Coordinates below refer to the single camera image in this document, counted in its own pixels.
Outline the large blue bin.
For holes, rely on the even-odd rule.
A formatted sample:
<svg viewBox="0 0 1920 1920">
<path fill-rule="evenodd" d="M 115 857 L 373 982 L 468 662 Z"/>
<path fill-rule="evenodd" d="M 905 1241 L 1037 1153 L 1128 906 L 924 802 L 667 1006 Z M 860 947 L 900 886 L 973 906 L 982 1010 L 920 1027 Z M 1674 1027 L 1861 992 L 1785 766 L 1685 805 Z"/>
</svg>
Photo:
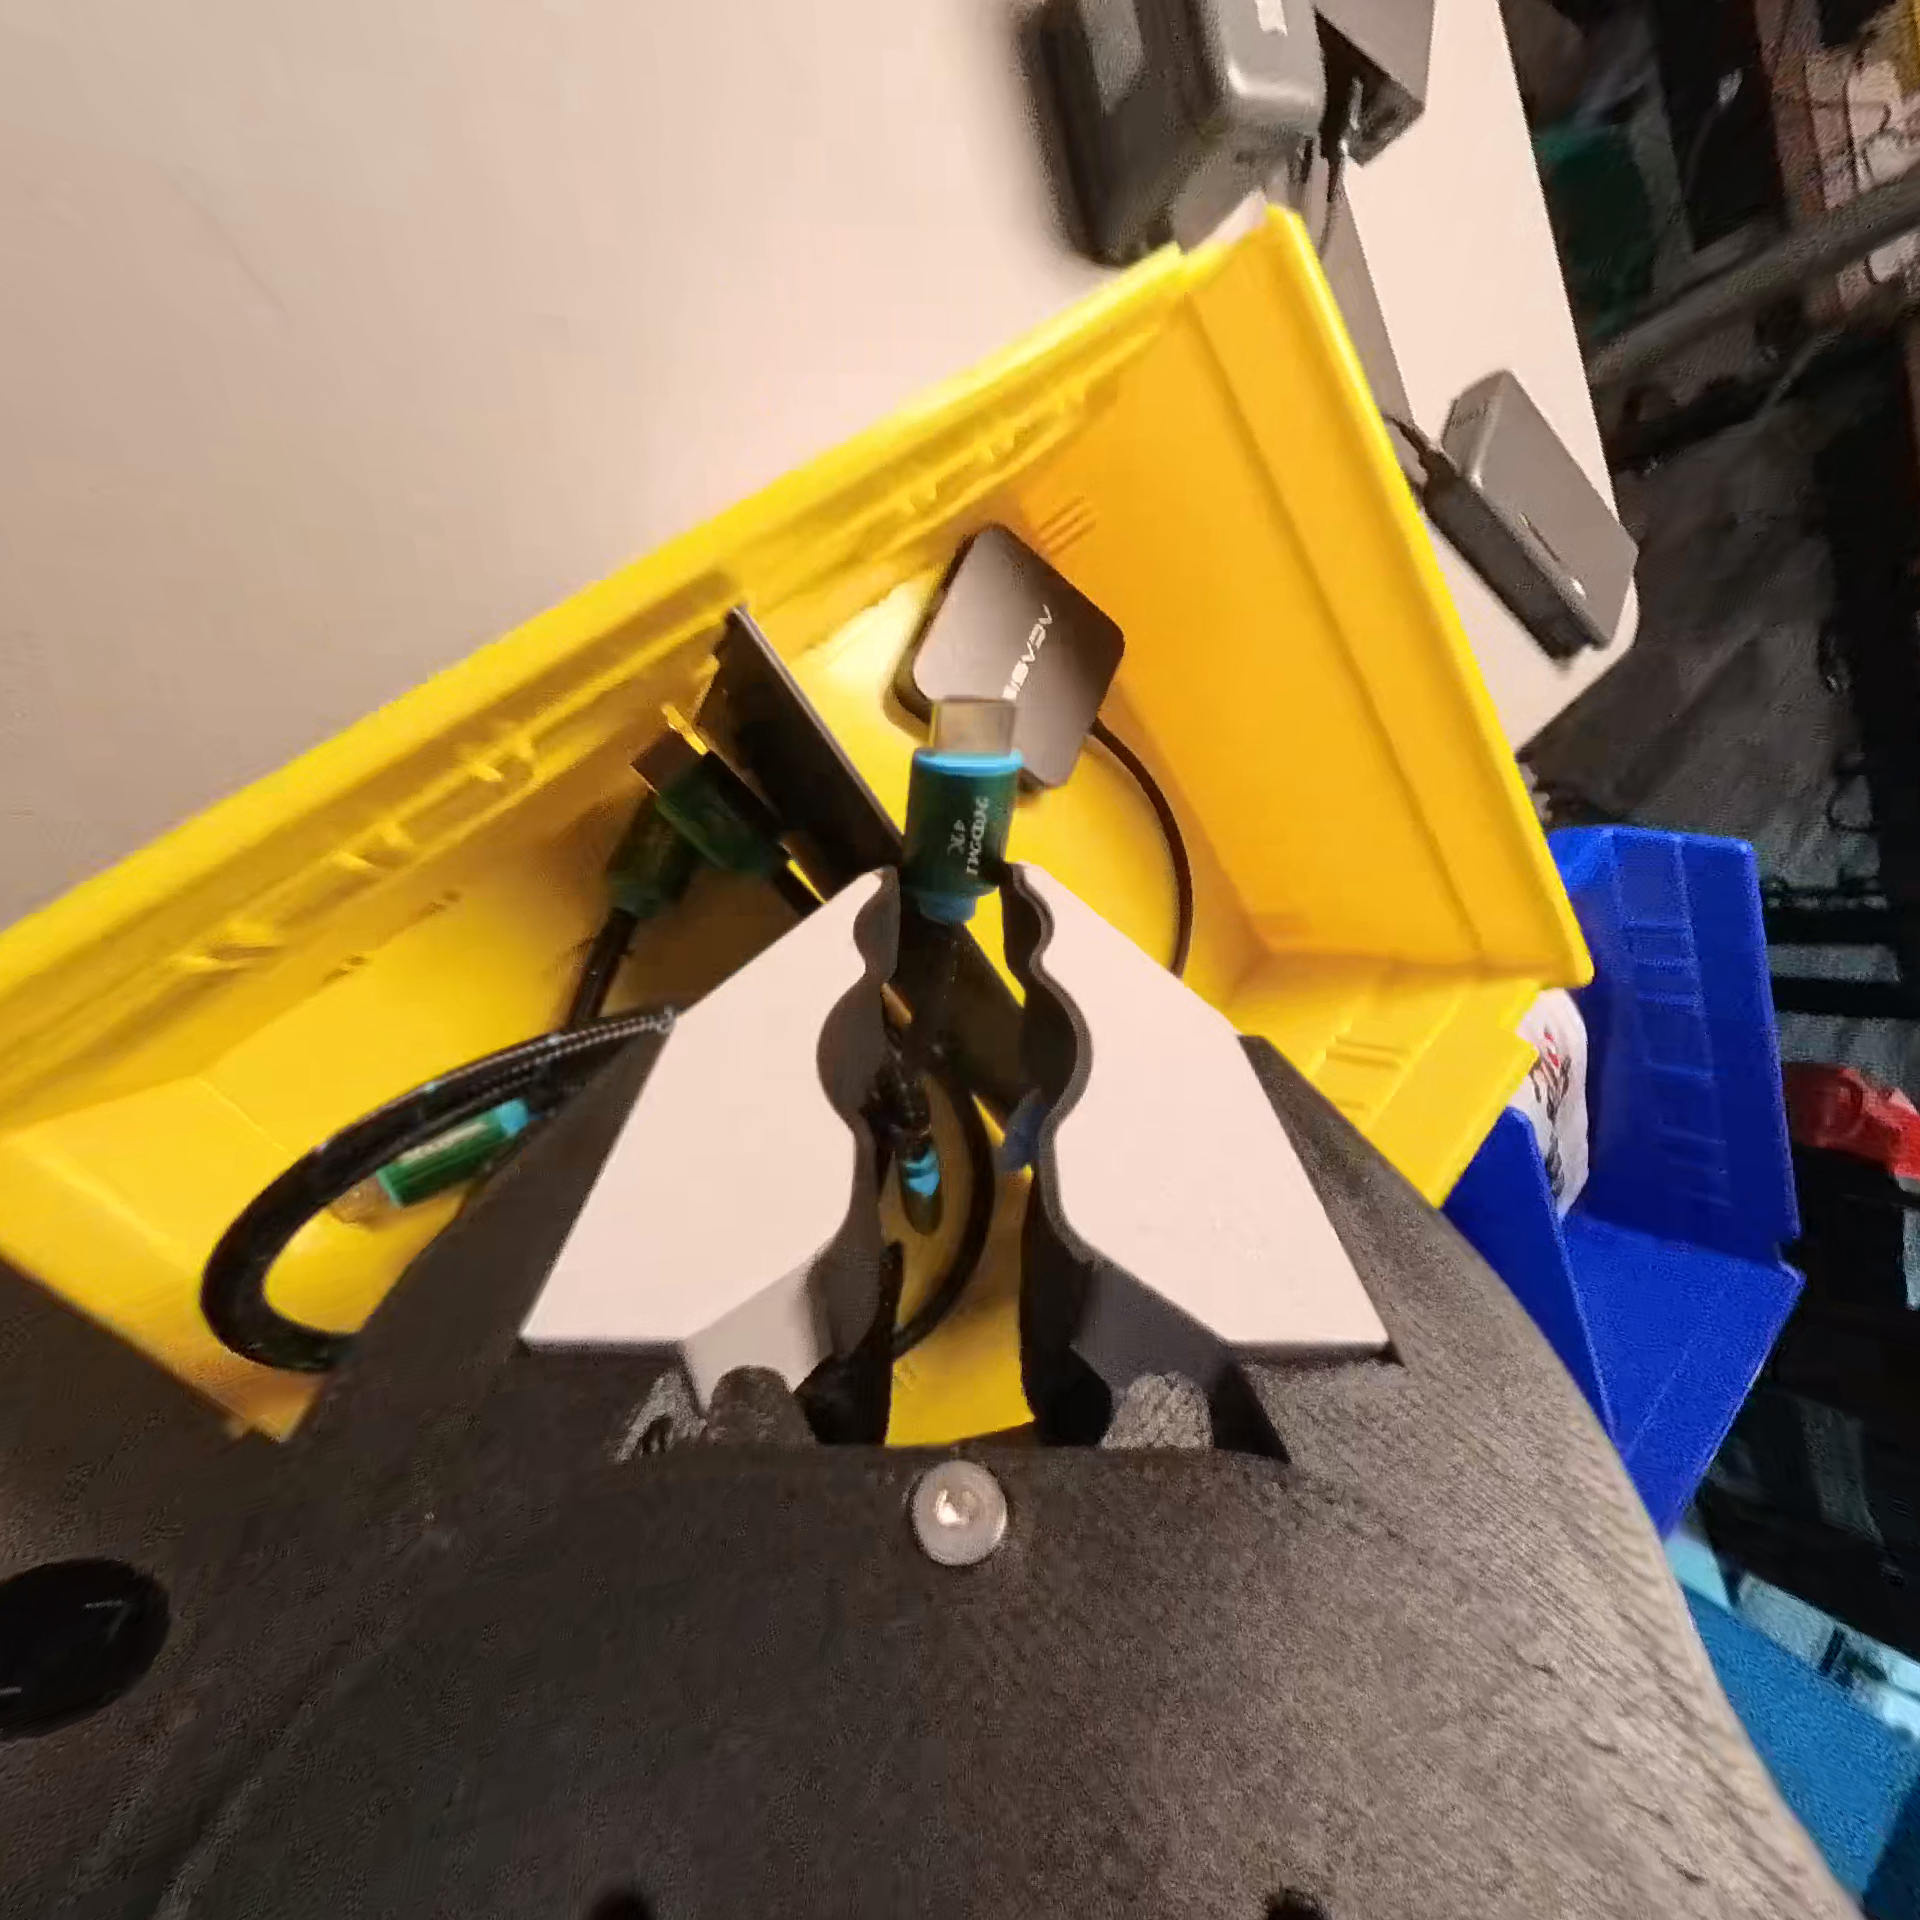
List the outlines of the large blue bin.
<svg viewBox="0 0 1920 1920">
<path fill-rule="evenodd" d="M 1560 1211 L 1515 1110 L 1499 1114 L 1443 1214 L 1547 1340 L 1670 1535 L 1785 1330 L 1802 1274 Z"/>
</svg>

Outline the dark flat adapter box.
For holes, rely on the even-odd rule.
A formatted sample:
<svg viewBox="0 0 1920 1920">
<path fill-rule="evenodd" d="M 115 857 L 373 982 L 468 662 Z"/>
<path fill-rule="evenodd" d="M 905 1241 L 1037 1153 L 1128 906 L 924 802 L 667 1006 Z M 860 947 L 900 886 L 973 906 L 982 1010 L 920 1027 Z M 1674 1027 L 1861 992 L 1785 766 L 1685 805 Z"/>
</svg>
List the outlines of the dark flat adapter box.
<svg viewBox="0 0 1920 1920">
<path fill-rule="evenodd" d="M 961 542 L 891 673 L 934 759 L 978 761 L 1009 792 L 1066 788 L 1086 745 L 1132 780 L 1159 831 L 1171 883 L 1165 966 L 1188 971 L 1195 888 L 1177 811 L 1101 706 L 1123 659 L 1114 615 L 1005 524 Z"/>
</svg>

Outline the black bin divider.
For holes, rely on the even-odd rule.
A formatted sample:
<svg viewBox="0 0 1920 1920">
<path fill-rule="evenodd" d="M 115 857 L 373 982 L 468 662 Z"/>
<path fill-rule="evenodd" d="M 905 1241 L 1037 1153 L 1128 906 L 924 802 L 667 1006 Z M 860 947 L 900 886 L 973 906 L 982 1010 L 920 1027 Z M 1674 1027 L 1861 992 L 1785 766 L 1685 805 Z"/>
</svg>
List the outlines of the black bin divider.
<svg viewBox="0 0 1920 1920">
<path fill-rule="evenodd" d="M 714 644 L 714 731 L 779 824 L 820 897 L 875 870 L 897 870 L 901 829 L 855 769 L 751 611 L 732 605 Z M 1024 1010 L 970 929 L 900 908 L 897 998 L 931 1010 L 937 1062 L 997 1121 L 1024 1094 Z"/>
</svg>

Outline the white printed packet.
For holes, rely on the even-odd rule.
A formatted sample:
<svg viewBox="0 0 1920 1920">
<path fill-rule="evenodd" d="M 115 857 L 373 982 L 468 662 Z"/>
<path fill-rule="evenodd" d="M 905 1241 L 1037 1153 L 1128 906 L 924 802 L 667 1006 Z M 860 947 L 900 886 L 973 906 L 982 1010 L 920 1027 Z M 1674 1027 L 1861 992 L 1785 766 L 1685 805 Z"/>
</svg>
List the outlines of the white printed packet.
<svg viewBox="0 0 1920 1920">
<path fill-rule="evenodd" d="M 1554 1210 L 1563 1216 L 1589 1179 L 1589 1038 L 1573 996 L 1563 988 L 1542 992 L 1522 1015 L 1517 1038 L 1528 1063 L 1507 1106 L 1524 1116 Z"/>
</svg>

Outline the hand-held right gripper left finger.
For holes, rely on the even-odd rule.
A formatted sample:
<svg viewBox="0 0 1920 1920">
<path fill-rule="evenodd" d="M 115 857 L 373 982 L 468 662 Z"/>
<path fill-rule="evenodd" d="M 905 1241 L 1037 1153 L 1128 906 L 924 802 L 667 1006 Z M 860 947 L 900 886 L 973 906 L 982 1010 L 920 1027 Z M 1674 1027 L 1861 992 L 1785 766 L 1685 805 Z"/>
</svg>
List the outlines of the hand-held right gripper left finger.
<svg viewBox="0 0 1920 1920">
<path fill-rule="evenodd" d="M 689 1377 L 807 1377 L 881 1299 L 875 1147 L 900 881 L 853 877 L 676 1019 L 519 1326 Z"/>
</svg>

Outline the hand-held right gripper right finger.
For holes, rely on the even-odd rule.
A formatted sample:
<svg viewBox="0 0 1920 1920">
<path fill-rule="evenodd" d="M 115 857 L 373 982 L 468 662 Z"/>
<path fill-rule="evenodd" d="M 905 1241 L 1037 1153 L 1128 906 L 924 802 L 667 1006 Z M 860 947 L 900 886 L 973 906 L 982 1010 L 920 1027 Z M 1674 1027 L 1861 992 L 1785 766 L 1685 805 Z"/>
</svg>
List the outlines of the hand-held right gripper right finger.
<svg viewBox="0 0 1920 1920">
<path fill-rule="evenodd" d="M 1002 890 L 1037 1097 L 1026 1369 L 1378 1357 L 1381 1315 L 1236 1026 L 1032 862 Z"/>
</svg>

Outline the grey cube charger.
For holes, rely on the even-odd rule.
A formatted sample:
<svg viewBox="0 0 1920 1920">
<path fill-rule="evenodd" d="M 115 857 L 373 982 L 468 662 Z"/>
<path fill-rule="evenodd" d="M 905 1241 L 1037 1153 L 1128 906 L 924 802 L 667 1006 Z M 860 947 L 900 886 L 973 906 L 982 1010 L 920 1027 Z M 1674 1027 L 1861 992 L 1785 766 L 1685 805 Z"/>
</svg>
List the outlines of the grey cube charger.
<svg viewBox="0 0 1920 1920">
<path fill-rule="evenodd" d="M 1304 1 L 1046 1 L 1029 17 L 1091 262 L 1206 240 L 1246 199 L 1294 199 L 1328 108 Z"/>
</svg>

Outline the blue bin with dividers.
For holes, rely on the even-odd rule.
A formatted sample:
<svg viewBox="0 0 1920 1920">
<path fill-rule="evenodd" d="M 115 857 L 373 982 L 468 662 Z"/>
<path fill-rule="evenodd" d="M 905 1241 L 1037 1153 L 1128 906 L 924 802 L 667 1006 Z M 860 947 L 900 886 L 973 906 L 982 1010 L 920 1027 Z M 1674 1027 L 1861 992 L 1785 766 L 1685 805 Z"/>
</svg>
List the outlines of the blue bin with dividers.
<svg viewBox="0 0 1920 1920">
<path fill-rule="evenodd" d="M 1578 1211 L 1774 1265 L 1799 1234 L 1760 862 L 1733 836 L 1558 827 L 1594 976 Z"/>
</svg>

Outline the yellow bin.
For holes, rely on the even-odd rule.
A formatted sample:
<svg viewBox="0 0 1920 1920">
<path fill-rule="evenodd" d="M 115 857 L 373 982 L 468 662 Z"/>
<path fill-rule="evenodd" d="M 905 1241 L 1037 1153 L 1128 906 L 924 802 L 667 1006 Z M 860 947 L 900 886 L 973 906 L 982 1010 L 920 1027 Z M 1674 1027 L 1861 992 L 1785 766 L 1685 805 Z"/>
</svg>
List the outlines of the yellow bin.
<svg viewBox="0 0 1920 1920">
<path fill-rule="evenodd" d="M 1592 976 L 1304 224 L 1159 251 L 3 929 L 3 1262 L 287 1433 L 197 1309 L 253 1194 L 555 1018 L 634 756 L 745 605 L 897 811 L 886 688 L 997 522 L 1116 618 L 1188 983 L 1432 1204 Z"/>
</svg>

